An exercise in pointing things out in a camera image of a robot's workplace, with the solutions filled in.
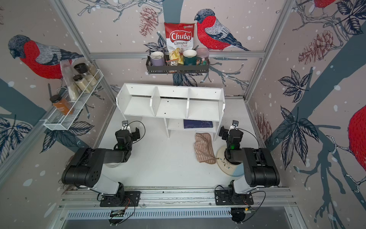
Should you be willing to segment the beige striped knitted cloth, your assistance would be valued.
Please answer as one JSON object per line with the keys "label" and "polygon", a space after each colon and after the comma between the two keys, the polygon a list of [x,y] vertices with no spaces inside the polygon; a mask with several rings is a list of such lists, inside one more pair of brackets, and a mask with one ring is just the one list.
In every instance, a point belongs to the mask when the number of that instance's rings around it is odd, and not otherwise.
{"label": "beige striped knitted cloth", "polygon": [[210,165],[216,163],[216,157],[212,146],[212,137],[209,133],[195,134],[194,151],[198,162]]}

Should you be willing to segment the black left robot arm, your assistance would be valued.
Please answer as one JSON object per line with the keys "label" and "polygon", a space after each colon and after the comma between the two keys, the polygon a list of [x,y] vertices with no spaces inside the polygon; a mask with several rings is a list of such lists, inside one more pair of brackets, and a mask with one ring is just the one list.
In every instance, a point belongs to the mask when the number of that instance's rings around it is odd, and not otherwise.
{"label": "black left robot arm", "polygon": [[130,201],[124,185],[102,174],[104,164],[118,166],[126,163],[132,154],[132,144],[141,138],[140,130],[127,128],[115,133],[117,144],[113,149],[80,148],[62,174],[65,185],[89,188],[102,196],[101,207],[126,206]]}

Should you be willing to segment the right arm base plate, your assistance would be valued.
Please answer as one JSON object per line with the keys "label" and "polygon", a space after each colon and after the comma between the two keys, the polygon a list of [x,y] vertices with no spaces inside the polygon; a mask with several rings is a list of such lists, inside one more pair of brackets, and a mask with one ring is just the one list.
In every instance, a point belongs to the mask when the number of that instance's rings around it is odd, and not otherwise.
{"label": "right arm base plate", "polygon": [[217,206],[253,205],[254,200],[251,194],[232,194],[228,190],[219,189],[214,191],[215,204]]}

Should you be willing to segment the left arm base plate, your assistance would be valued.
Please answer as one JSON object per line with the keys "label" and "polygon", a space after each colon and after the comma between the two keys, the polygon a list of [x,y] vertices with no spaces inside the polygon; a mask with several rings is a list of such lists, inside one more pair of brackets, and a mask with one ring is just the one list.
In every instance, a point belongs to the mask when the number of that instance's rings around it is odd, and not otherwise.
{"label": "left arm base plate", "polygon": [[100,207],[137,207],[141,197],[140,191],[125,191],[113,196],[103,196]]}

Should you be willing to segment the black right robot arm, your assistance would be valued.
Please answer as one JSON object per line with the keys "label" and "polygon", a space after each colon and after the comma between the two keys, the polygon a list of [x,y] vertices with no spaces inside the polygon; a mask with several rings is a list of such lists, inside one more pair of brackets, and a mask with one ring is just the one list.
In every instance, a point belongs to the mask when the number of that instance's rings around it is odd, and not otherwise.
{"label": "black right robot arm", "polygon": [[240,146],[244,130],[232,125],[230,129],[220,128],[218,134],[225,142],[223,157],[217,159],[224,172],[243,168],[243,175],[232,180],[227,188],[227,198],[233,204],[239,200],[247,203],[245,198],[257,188],[278,186],[280,175],[274,160],[266,148],[243,148]]}

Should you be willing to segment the white wooden bookshelf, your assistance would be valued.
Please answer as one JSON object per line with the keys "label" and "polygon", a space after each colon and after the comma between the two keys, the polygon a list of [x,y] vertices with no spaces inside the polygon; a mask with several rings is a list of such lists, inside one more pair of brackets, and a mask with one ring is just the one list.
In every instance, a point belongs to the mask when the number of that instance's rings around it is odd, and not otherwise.
{"label": "white wooden bookshelf", "polygon": [[212,133],[217,139],[226,107],[222,88],[146,85],[125,83],[116,96],[122,116],[162,118],[167,135],[183,131],[184,120],[211,121],[211,128],[194,131]]}

